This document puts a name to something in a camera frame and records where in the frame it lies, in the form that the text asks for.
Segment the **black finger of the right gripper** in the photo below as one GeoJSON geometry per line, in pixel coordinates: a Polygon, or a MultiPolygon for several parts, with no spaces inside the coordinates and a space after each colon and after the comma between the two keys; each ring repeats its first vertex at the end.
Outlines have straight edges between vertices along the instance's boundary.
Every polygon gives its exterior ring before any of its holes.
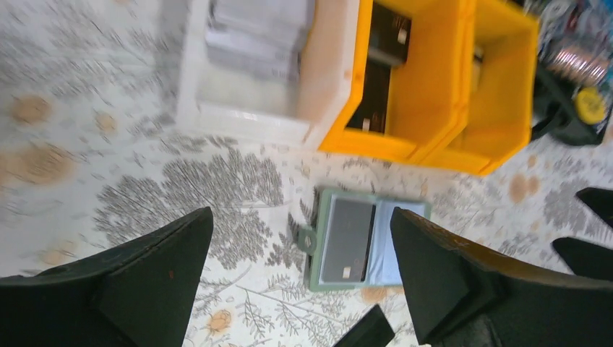
{"type": "Polygon", "coordinates": [[[613,227],[612,195],[612,190],[598,187],[587,187],[575,193],[575,196],[610,228],[613,227]]]}
{"type": "Polygon", "coordinates": [[[611,249],[572,237],[555,239],[552,247],[575,275],[612,281],[611,249]]]}

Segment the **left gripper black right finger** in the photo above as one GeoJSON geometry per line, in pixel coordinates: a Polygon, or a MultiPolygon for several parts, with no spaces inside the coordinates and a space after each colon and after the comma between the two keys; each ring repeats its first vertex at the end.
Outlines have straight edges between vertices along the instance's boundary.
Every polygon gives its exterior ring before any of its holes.
{"type": "Polygon", "coordinates": [[[418,342],[610,346],[612,282],[508,257],[395,208],[390,230],[418,342]]]}

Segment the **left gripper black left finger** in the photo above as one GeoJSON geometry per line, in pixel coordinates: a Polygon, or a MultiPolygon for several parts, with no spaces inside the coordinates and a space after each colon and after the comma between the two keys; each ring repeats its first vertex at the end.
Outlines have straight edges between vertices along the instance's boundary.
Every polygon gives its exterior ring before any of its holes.
{"type": "Polygon", "coordinates": [[[213,235],[197,209],[103,252],[1,279],[3,346],[180,346],[213,235]]]}

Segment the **dark grey credit card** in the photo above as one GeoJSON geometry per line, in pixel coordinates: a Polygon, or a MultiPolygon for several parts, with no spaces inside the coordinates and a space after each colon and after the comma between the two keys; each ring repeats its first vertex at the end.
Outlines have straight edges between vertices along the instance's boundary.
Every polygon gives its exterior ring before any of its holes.
{"type": "Polygon", "coordinates": [[[320,280],[323,283],[363,283],[366,278],[376,206],[333,199],[320,280]]]}

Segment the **yellow double storage bin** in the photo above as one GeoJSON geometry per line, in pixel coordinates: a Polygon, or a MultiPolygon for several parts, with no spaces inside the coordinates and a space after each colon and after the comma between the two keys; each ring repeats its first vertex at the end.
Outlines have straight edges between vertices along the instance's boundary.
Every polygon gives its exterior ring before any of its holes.
{"type": "Polygon", "coordinates": [[[357,2],[351,91],[319,146],[486,176],[530,141],[539,25],[503,1],[386,1],[411,20],[384,134],[349,129],[363,94],[374,4],[357,2]]]}

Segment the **white storage bin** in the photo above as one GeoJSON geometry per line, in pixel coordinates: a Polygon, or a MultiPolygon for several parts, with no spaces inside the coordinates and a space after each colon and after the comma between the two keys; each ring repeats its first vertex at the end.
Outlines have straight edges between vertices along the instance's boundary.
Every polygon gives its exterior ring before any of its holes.
{"type": "Polygon", "coordinates": [[[358,1],[193,1],[177,124],[316,150],[359,100],[358,1]]]}

